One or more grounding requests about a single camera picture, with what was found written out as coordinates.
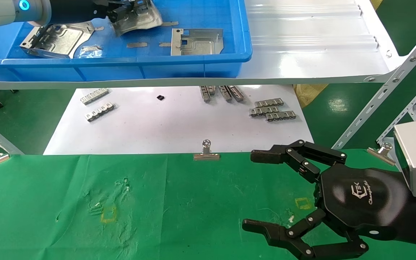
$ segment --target logo on robotic hand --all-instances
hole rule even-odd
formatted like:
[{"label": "logo on robotic hand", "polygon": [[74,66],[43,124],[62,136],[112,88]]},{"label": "logo on robotic hand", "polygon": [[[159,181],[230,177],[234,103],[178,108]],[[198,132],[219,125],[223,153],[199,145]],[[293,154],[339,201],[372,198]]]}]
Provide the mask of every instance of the logo on robotic hand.
[{"label": "logo on robotic hand", "polygon": [[372,189],[367,181],[364,181],[364,184],[361,186],[358,182],[355,182],[354,185],[351,185],[352,194],[360,199],[365,196],[369,196],[368,204],[373,204],[372,199]]}]

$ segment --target white metal shelf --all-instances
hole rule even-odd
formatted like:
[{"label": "white metal shelf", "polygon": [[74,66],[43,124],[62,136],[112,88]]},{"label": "white metal shelf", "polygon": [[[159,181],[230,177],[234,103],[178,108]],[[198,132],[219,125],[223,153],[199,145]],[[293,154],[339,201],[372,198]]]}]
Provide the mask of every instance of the white metal shelf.
[{"label": "white metal shelf", "polygon": [[400,57],[369,0],[245,0],[253,44],[236,79],[0,82],[0,89],[386,82]]}]

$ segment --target robotic hand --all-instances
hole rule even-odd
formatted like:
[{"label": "robotic hand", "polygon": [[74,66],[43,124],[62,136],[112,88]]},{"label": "robotic hand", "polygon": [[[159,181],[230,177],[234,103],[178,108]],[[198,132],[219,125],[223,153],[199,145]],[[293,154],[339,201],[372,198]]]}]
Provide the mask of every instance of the robotic hand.
[{"label": "robotic hand", "polygon": [[114,23],[133,6],[134,0],[0,0],[0,26],[25,21],[33,26],[81,23],[107,16]]},{"label": "robotic hand", "polygon": [[[305,157],[330,168],[320,173]],[[298,259],[340,260],[357,258],[368,250],[359,236],[416,244],[416,196],[399,172],[345,166],[346,154],[298,140],[274,145],[269,151],[253,150],[255,163],[286,163],[310,183],[316,183],[317,210],[289,229],[277,224],[245,219],[245,231],[265,236],[273,247],[289,250]],[[321,223],[347,242],[309,246],[302,240]]]}]

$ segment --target green tablecloth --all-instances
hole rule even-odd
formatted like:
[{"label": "green tablecloth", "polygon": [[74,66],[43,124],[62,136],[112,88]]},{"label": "green tablecloth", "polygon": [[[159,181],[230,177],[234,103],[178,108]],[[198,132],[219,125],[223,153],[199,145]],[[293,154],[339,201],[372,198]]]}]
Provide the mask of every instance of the green tablecloth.
[{"label": "green tablecloth", "polygon": [[[345,152],[349,166],[392,169],[363,150]],[[313,188],[248,153],[13,156],[0,164],[0,259],[293,259],[241,221],[293,224],[314,209]],[[344,239],[321,225],[305,241]],[[365,241],[362,259],[416,259],[416,245]]]}]

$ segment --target metal connector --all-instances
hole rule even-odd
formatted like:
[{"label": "metal connector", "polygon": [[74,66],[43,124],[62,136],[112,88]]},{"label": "metal connector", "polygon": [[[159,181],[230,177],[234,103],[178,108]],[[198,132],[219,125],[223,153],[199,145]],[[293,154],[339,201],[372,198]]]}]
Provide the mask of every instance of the metal connector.
[{"label": "metal connector", "polygon": [[107,94],[109,94],[109,90],[108,89],[106,89],[106,88],[100,88],[100,89],[98,89],[98,90],[96,90],[96,91],[94,91],[94,92],[92,92],[90,94],[87,94],[86,96],[82,97],[80,99],[80,101],[83,104],[88,105],[88,104],[91,104],[92,102],[98,100],[99,98],[101,98],[101,97],[103,97],[103,96],[105,96]]},{"label": "metal connector", "polygon": [[267,113],[279,112],[278,107],[257,107],[250,109],[250,117],[264,116]]},{"label": "metal connector", "polygon": [[281,121],[281,120],[293,120],[296,118],[296,114],[293,111],[286,111],[286,112],[275,112],[275,113],[267,113],[266,114],[266,121]]},{"label": "metal connector", "polygon": [[203,101],[206,103],[209,103],[211,98],[209,97],[209,91],[207,86],[200,86],[200,93],[201,97],[203,98]]},{"label": "metal connector", "polygon": [[272,106],[280,107],[282,105],[284,105],[284,102],[281,98],[267,99],[267,100],[255,102],[255,107],[272,107]]},{"label": "metal connector", "polygon": [[99,117],[102,117],[106,113],[114,110],[115,108],[116,108],[115,104],[108,102],[107,104],[99,107],[98,109],[92,111],[91,113],[87,113],[84,117],[86,118],[86,120],[88,120],[88,122],[92,122],[98,119]]}]

